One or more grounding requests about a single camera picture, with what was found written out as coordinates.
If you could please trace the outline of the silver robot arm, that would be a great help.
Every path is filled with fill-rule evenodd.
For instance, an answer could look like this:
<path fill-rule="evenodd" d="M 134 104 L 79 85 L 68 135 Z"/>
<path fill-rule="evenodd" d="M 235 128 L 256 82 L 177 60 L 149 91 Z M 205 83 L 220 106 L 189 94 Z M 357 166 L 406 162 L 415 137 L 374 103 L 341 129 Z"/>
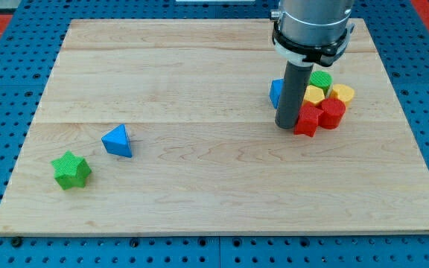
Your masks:
<path fill-rule="evenodd" d="M 275 50 L 301 67 L 329 67 L 345 52 L 354 28 L 353 0 L 280 0 L 270 11 Z"/>

